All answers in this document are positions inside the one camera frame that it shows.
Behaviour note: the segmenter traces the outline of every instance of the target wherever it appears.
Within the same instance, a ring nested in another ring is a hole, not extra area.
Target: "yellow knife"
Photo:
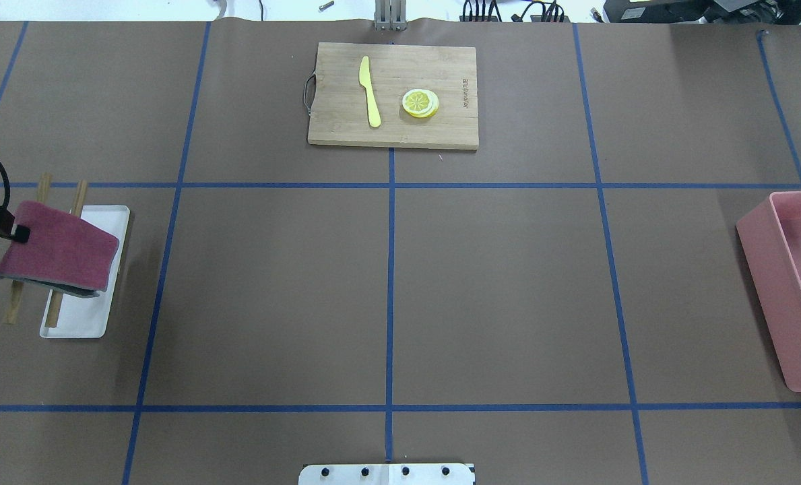
[[[376,98],[373,96],[373,85],[370,83],[370,58],[361,58],[361,67],[358,68],[358,83],[367,93],[367,122],[373,128],[379,128],[382,124],[382,117],[379,116],[379,108],[376,107]]]

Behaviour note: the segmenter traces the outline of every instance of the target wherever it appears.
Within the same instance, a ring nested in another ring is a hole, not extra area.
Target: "pink towel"
[[[77,297],[107,289],[119,240],[67,212],[25,201],[15,224],[32,231],[28,242],[12,242],[0,262],[0,278],[36,283]]]

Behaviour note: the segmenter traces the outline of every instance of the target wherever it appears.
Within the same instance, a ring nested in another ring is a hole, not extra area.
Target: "white tray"
[[[50,309],[50,295],[46,298],[44,317],[40,320],[39,334],[43,338],[99,338],[107,331],[107,319],[113,304],[113,291],[119,276],[119,264],[122,261],[122,249],[125,233],[128,232],[130,209],[125,205],[87,205],[83,207],[83,221],[105,230],[119,240],[119,249],[110,265],[110,279],[107,291],[100,292],[95,298],[76,298],[71,295],[62,296],[62,309],[59,311],[59,323],[55,328],[44,326],[46,313]]]

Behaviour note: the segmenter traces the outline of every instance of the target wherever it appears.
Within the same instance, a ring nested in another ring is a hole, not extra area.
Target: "lemon slice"
[[[412,89],[403,95],[403,109],[417,119],[427,119],[437,113],[437,93],[426,89]]]

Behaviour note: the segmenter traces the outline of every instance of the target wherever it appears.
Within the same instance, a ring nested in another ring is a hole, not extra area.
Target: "pink container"
[[[801,191],[772,193],[736,227],[786,387],[801,392]]]

